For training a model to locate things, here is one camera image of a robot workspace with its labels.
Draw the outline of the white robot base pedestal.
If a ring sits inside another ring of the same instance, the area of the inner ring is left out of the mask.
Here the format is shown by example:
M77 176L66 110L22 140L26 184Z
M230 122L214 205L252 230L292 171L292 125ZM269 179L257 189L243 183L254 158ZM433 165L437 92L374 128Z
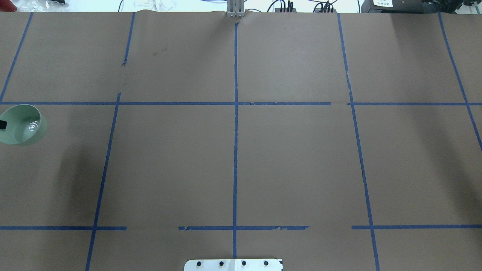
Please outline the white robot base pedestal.
M280 259L193 259L184 271L282 271Z

